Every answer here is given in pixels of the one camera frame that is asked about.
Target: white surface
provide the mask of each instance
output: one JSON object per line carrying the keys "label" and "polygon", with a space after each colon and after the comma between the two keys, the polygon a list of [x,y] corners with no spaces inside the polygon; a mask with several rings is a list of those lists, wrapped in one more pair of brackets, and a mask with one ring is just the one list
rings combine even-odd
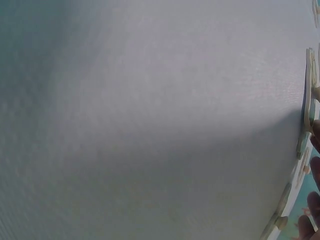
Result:
{"label": "white surface", "polygon": [[294,166],[308,11],[1,2],[1,238],[258,239]]}

